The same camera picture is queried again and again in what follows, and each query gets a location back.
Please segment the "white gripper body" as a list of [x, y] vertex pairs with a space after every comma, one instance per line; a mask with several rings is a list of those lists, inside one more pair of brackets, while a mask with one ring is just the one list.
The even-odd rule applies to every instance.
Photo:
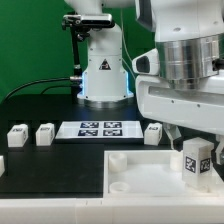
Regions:
[[139, 75], [136, 96], [143, 117], [224, 135], [224, 73], [202, 79], [198, 90], [174, 90], [157, 76]]

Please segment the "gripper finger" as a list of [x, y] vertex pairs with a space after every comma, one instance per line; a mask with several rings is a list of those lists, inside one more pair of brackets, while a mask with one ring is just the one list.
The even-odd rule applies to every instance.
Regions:
[[218, 142], [218, 146], [215, 149], [216, 162], [219, 165], [224, 164], [224, 158], [222, 153], [224, 151], [224, 135], [216, 135], [216, 141]]
[[163, 124], [164, 131], [166, 132], [170, 145], [173, 150], [181, 151], [182, 150], [182, 135], [179, 128], [173, 124]]

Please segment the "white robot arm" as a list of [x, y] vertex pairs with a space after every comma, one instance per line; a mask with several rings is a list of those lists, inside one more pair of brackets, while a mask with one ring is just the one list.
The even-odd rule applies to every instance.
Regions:
[[149, 119], [215, 134], [224, 163], [224, 0], [64, 0], [81, 24], [104, 8], [133, 7], [138, 108]]

